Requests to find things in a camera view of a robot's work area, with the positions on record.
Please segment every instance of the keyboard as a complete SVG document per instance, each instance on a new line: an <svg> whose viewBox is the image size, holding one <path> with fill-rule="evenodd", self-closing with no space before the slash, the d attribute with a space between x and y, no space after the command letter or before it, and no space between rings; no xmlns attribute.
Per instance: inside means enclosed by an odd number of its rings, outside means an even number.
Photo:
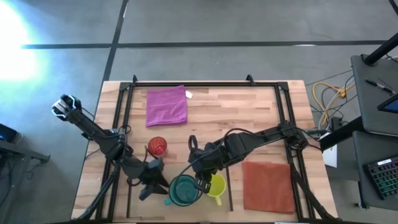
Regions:
<svg viewBox="0 0 398 224"><path fill-rule="evenodd" d="M363 166L380 199L398 194L398 156Z"/></svg>

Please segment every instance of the teal mug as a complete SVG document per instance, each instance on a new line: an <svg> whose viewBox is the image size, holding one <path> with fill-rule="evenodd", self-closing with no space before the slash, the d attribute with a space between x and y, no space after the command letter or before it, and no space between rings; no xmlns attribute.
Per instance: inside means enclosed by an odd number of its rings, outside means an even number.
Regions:
<svg viewBox="0 0 398 224"><path fill-rule="evenodd" d="M169 187L169 197L164 200L165 205L172 203L178 206L189 206L197 199L199 190L195 188L195 179L190 175L177 176Z"/></svg>

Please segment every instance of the computer monitor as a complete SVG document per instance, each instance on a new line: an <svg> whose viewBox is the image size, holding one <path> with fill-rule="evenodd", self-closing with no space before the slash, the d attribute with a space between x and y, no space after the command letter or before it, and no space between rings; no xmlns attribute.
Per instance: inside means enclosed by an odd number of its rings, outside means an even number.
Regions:
<svg viewBox="0 0 398 224"><path fill-rule="evenodd" d="M377 106L379 111L398 113L398 94L390 97L388 100Z"/></svg>

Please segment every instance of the red cup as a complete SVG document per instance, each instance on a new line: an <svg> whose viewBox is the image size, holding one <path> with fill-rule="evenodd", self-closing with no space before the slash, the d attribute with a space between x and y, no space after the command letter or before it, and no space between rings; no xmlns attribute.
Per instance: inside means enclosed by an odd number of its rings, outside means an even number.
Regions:
<svg viewBox="0 0 398 224"><path fill-rule="evenodd" d="M157 158L167 156L167 142L162 137L154 137L148 143L149 152Z"/></svg>

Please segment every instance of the pen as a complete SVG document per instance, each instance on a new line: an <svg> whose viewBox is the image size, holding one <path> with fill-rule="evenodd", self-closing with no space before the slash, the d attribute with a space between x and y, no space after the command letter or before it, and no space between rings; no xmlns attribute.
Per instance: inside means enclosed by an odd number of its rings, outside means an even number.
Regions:
<svg viewBox="0 0 398 224"><path fill-rule="evenodd" d="M376 82L374 82L374 81L368 80L367 78L365 78L365 81L366 81L367 83L369 83L370 85L379 87L380 89L382 89L382 90L384 90L384 91L386 91L386 92L388 92L388 93L393 93L393 94L395 94L394 91L390 90L389 88L385 87L384 85L380 85L380 84L378 84L378 83L376 83Z"/></svg>

